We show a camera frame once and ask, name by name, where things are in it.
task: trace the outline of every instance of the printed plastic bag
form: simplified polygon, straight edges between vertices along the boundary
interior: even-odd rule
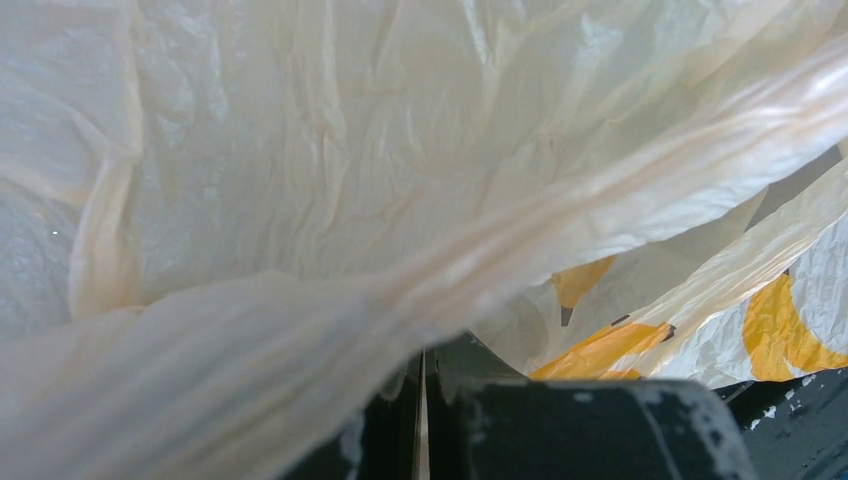
[[[558,316],[555,272],[721,219],[848,134],[842,2],[627,5],[0,7],[4,476],[276,475],[416,349]],[[844,181],[625,326],[702,331]]]

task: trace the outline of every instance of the translucent plastic bag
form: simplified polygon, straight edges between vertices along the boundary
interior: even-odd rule
[[[4,476],[275,475],[415,349],[544,325],[551,274],[848,134],[841,2],[627,5],[0,7]],[[680,288],[738,282],[629,324],[777,278],[844,214],[831,172],[769,256]]]

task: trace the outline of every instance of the black object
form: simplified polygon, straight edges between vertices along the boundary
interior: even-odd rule
[[[434,479],[757,478],[688,382],[530,382],[470,335],[425,354]]]
[[[848,472],[848,368],[718,393],[762,478],[832,480]]]
[[[416,478],[421,362],[421,356],[416,355],[384,385],[360,416],[282,478]]]

